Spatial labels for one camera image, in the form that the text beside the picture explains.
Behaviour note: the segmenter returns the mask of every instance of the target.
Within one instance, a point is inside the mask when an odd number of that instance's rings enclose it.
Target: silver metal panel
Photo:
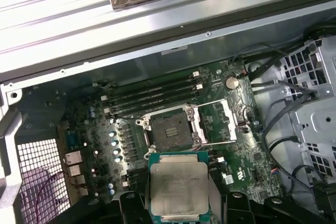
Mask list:
[[[113,80],[120,85],[141,81],[161,74],[218,61],[236,55],[243,48],[259,42],[282,47],[301,36],[302,31],[335,16],[336,1],[288,12],[253,22],[211,31],[157,46],[109,55],[105,59],[55,69],[6,82],[5,91],[14,91],[47,82],[44,89],[63,93],[89,82]],[[172,48],[183,50],[161,54]]]
[[[153,164],[150,194],[151,212],[156,216],[206,214],[209,208],[207,165],[202,162]]]
[[[276,1],[160,0],[114,12],[108,0],[2,0],[0,72]]]
[[[312,101],[293,113],[293,126],[299,140],[311,144],[336,142],[336,98]]]
[[[332,86],[333,93],[336,94],[336,36],[324,38],[322,46],[319,48],[319,54],[323,62],[325,74],[328,82]]]

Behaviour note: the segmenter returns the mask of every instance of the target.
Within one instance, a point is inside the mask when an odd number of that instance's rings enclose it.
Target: perforated metal grille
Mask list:
[[[36,200],[45,182],[62,171],[56,140],[44,140],[17,146],[23,184],[19,192],[24,223],[36,223]],[[58,174],[39,194],[39,224],[46,223],[70,207],[65,178]]]
[[[327,82],[322,67],[322,61],[318,53],[310,54],[308,48],[286,56],[283,69],[289,83],[306,88],[324,84]],[[298,93],[291,89],[293,99],[298,98]]]

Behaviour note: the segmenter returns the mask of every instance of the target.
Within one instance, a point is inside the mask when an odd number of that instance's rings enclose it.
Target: metal bracket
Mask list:
[[[22,98],[22,89],[9,91],[6,93],[8,105],[13,105],[21,100]]]

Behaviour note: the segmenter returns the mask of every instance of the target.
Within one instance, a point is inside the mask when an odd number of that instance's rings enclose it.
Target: black cable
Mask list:
[[[312,89],[307,89],[307,88],[303,88],[303,87],[300,87],[300,86],[297,86],[297,85],[294,85],[292,83],[289,83],[287,81],[279,81],[280,84],[284,84],[288,87],[290,87],[291,89],[294,89],[296,91],[299,91],[301,93],[305,93],[305,94],[309,94],[309,93],[312,93],[312,92],[316,92],[315,90],[312,90]]]
[[[299,140],[298,140],[298,138],[297,138],[296,136],[289,136],[289,137],[285,137],[285,138],[282,138],[282,139],[276,141],[276,142],[269,148],[269,150],[270,150],[270,151],[273,151],[273,149],[274,149],[277,145],[279,145],[279,144],[281,144],[281,143],[283,143],[283,142],[287,142],[287,141],[292,141],[292,142],[294,142],[294,143],[300,143]]]
[[[316,172],[316,174],[319,176],[319,178],[321,179],[321,181],[325,184],[327,184],[327,180],[325,179],[324,175],[322,173],[320,173],[320,171],[318,169],[316,169],[315,167],[313,166],[310,166],[310,165],[298,165],[292,172],[292,176],[294,176],[295,178],[297,177],[299,171],[302,169],[302,168],[308,168],[308,169],[311,169],[313,170],[314,172]],[[294,181],[291,181],[291,185],[290,185],[290,189],[287,193],[287,195],[290,195],[293,193],[293,190],[294,190]]]
[[[256,44],[253,44],[253,45],[250,45],[250,46],[247,46],[247,47],[243,48],[241,51],[239,51],[239,53],[237,53],[235,56],[233,56],[231,62],[234,62],[238,57],[242,56],[243,53],[245,53],[246,51],[251,50],[251,49],[253,49],[257,46],[264,46],[264,47],[267,47],[267,48],[271,49],[272,51],[278,52],[280,54],[286,54],[287,55],[287,53],[282,51],[281,49],[273,47],[273,46],[271,46],[267,43],[261,42],[261,43],[256,43]]]
[[[308,101],[310,99],[310,95],[303,95],[302,97],[300,97],[299,99],[297,99],[295,102],[289,104],[288,106],[286,106],[284,109],[282,109],[268,124],[268,126],[265,128],[265,131],[263,132],[262,136],[261,136],[261,144],[263,146],[263,149],[266,153],[266,155],[271,159],[271,161],[279,168],[279,170],[281,170],[286,176],[288,176],[289,178],[291,178],[293,181],[295,181],[296,183],[300,184],[303,188],[310,190],[310,187],[307,186],[305,183],[303,183],[302,181],[298,180],[297,178],[295,178],[294,176],[292,176],[288,171],[286,171],[280,164],[279,162],[273,157],[270,149],[268,148],[267,145],[267,140],[266,140],[266,136],[269,133],[269,131],[273,128],[273,126],[285,115],[287,114],[289,111],[295,110],[298,107],[300,107],[304,102]]]
[[[253,83],[251,84],[252,88],[261,88],[261,87],[266,87],[266,86],[271,86],[274,85],[274,81],[266,81],[263,83]]]
[[[267,124],[267,117],[268,117],[268,114],[269,114],[269,112],[271,111],[272,107],[273,107],[275,104],[278,104],[278,103],[280,103],[280,102],[285,102],[285,103],[286,103],[286,102],[288,102],[288,100],[287,100],[286,98],[282,98],[282,99],[279,99],[279,100],[277,100],[277,101],[271,103],[271,104],[268,106],[268,108],[267,108],[267,110],[266,110],[266,113],[265,113],[264,125]]]

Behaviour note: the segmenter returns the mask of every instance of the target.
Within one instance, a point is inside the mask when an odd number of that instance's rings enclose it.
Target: cable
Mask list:
[[[39,204],[39,199],[40,199],[40,194],[42,193],[43,189],[48,185],[48,183],[54,179],[55,177],[57,177],[57,175],[59,174],[66,174],[67,176],[69,176],[69,174],[67,174],[66,172],[64,172],[63,170],[51,175],[50,178],[48,178],[44,183],[43,185],[41,186],[40,190],[38,191],[37,195],[36,195],[36,201],[35,201],[35,216],[36,216],[36,224],[39,223],[39,212],[38,212],[38,204]],[[83,186],[78,186],[78,185],[75,185],[75,184],[71,184],[72,186],[75,186],[75,187],[83,187]]]
[[[280,84],[284,84],[288,87],[290,87],[291,89],[294,89],[296,91],[299,91],[301,93],[305,93],[305,94],[309,94],[309,93],[312,93],[312,92],[316,92],[315,90],[312,90],[312,89],[307,89],[307,88],[303,88],[303,87],[300,87],[298,85],[294,85],[292,83],[289,83],[287,81],[279,81]]]
[[[292,172],[292,176],[294,176],[295,178],[297,177],[299,171],[302,169],[302,168],[308,168],[308,169],[311,169],[313,170],[314,172],[316,172],[316,174],[319,176],[319,178],[321,179],[321,181],[325,184],[327,184],[327,180],[325,179],[324,175],[322,173],[320,173],[320,171],[318,169],[316,169],[315,167],[313,166],[310,166],[310,165],[298,165]],[[292,194],[293,193],[293,190],[294,190],[294,181],[291,181],[291,185],[290,185],[290,189],[287,193],[287,195],[289,194]]]
[[[298,138],[297,138],[296,136],[285,137],[285,138],[282,138],[282,139],[276,141],[276,142],[269,148],[269,150],[270,150],[270,151],[273,151],[273,149],[274,149],[277,145],[279,145],[279,144],[281,144],[281,143],[283,143],[283,142],[287,142],[287,141],[292,141],[292,142],[294,142],[294,143],[300,143],[299,140],[298,140]]]
[[[278,104],[278,103],[280,103],[280,102],[288,102],[288,100],[287,100],[286,98],[282,98],[282,99],[280,99],[280,100],[277,100],[277,101],[271,103],[271,104],[268,106],[267,111],[266,111],[266,113],[265,113],[264,125],[266,125],[266,123],[267,123],[267,117],[268,117],[268,114],[269,114],[269,112],[271,111],[272,107],[273,107],[275,104]]]
[[[269,131],[273,128],[273,126],[283,117],[283,115],[287,114],[289,111],[295,110],[296,108],[298,108],[299,106],[301,106],[302,103],[308,101],[310,99],[310,95],[303,95],[302,97],[300,97],[299,99],[297,99],[295,102],[289,104],[288,106],[286,106],[284,109],[282,109],[268,124],[268,126],[265,128],[265,131],[263,132],[262,136],[261,136],[261,144],[263,146],[263,149],[266,153],[266,155],[271,159],[271,161],[279,168],[280,171],[282,171],[286,176],[288,176],[289,178],[291,178],[293,181],[295,181],[296,183],[300,184],[303,188],[310,190],[310,187],[307,186],[305,183],[303,183],[302,181],[298,180],[297,178],[295,178],[294,176],[292,176],[288,171],[286,171],[280,164],[279,162],[273,157],[270,149],[268,148],[267,145],[267,140],[266,140],[266,136],[269,133]]]
[[[261,88],[261,87],[266,87],[266,86],[271,86],[271,85],[274,85],[274,81],[266,81],[266,82],[263,82],[263,83],[253,83],[251,84],[251,87],[252,88]]]
[[[271,45],[269,45],[269,44],[267,44],[267,43],[261,42],[261,43],[256,43],[256,44],[253,44],[253,45],[250,45],[250,46],[247,46],[247,47],[243,48],[241,51],[239,51],[239,53],[237,53],[237,54],[232,58],[231,62],[234,62],[234,61],[235,61],[239,56],[241,56],[243,53],[245,53],[246,51],[248,51],[248,50],[250,50],[250,49],[253,49],[253,48],[257,47],[257,46],[264,46],[264,47],[267,47],[267,48],[271,49],[271,51],[276,51],[276,52],[278,52],[278,53],[280,53],[280,54],[286,54],[286,55],[287,55],[287,53],[284,52],[284,51],[282,51],[281,49],[278,49],[278,48],[276,48],[276,47],[273,47],[273,46],[271,46]]]

